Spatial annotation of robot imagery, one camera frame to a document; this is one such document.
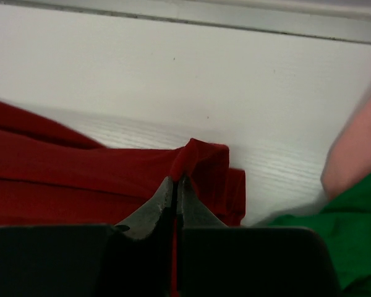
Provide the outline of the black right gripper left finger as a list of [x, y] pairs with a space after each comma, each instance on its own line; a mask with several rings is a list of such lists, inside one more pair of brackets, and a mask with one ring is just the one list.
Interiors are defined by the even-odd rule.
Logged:
[[173, 191], [116, 225], [0, 226], [0, 296], [169, 296]]

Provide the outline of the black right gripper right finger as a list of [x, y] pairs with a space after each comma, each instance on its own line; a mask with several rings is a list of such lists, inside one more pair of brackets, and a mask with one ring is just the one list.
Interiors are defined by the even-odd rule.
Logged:
[[230, 227], [183, 177], [177, 188], [181, 296], [340, 296], [328, 249], [304, 227]]

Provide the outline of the red t-shirt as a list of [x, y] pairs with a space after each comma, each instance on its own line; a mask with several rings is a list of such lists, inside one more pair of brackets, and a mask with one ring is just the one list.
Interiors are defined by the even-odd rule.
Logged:
[[[191, 139], [174, 150], [109, 148], [0, 101], [0, 226], [116, 225], [165, 178], [174, 194], [184, 176], [218, 219], [240, 225], [245, 173], [230, 167], [227, 146]], [[175, 281], [172, 237], [169, 296]]]

